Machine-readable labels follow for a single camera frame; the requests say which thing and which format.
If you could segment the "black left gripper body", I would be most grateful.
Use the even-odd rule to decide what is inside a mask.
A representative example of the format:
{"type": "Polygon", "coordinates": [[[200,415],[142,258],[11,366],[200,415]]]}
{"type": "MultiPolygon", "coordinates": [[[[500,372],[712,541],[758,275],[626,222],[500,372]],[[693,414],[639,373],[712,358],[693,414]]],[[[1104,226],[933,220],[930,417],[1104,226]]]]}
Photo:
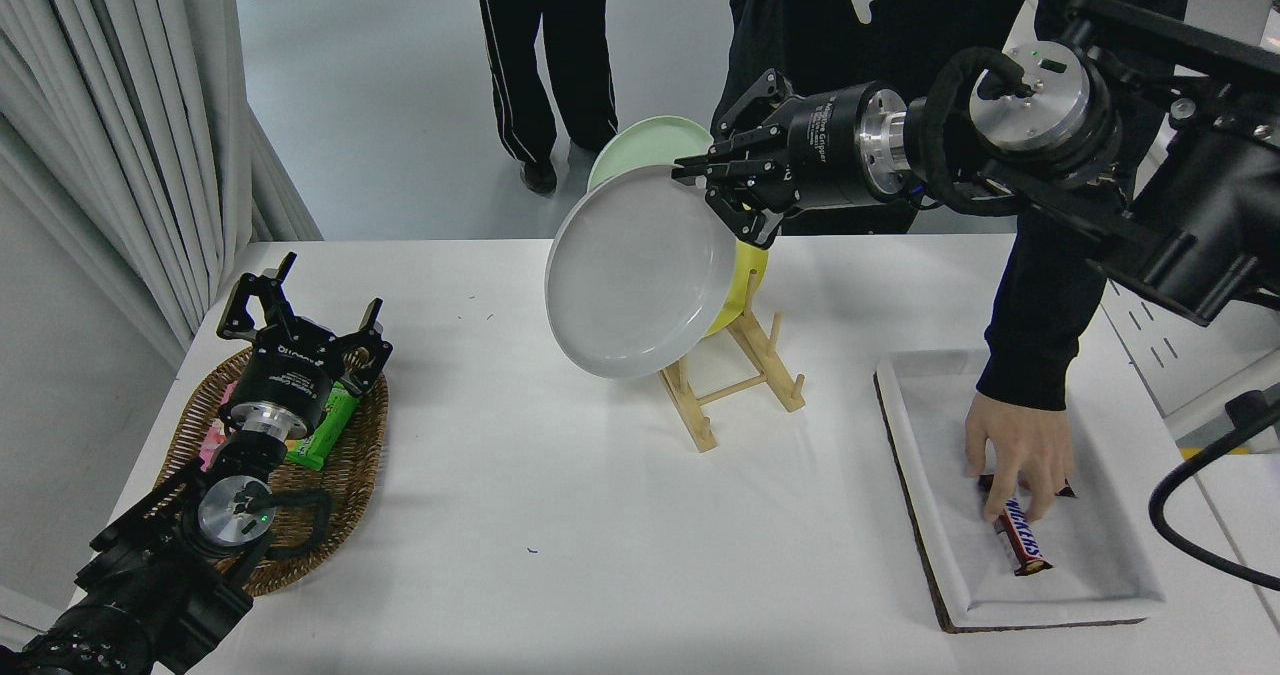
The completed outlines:
{"type": "Polygon", "coordinates": [[[246,427],[253,412],[284,411],[292,416],[292,429],[316,428],[342,373],[332,354],[335,339],[310,320],[260,329],[232,393],[232,425],[246,427]]]}

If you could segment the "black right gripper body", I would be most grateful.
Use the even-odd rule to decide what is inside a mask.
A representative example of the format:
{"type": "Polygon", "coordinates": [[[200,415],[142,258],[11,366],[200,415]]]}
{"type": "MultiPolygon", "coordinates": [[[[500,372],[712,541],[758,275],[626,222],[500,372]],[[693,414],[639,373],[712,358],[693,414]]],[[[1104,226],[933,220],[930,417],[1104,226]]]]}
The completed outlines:
{"type": "Polygon", "coordinates": [[[870,82],[788,102],[786,163],[797,209],[872,206],[886,199],[868,172],[860,141],[868,104],[879,88],[870,82]]]}

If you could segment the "person's hand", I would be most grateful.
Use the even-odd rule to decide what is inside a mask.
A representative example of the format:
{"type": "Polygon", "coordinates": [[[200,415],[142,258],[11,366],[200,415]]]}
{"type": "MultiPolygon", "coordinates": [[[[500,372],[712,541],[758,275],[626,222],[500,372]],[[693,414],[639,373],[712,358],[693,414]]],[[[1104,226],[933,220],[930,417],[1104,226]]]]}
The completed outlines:
{"type": "Polygon", "coordinates": [[[995,452],[995,473],[983,520],[993,523],[1020,484],[1030,492],[1027,517],[1033,523],[1042,519],[1075,468],[1068,412],[1005,403],[977,393],[965,420],[969,476],[986,471],[988,447],[995,452]]]}

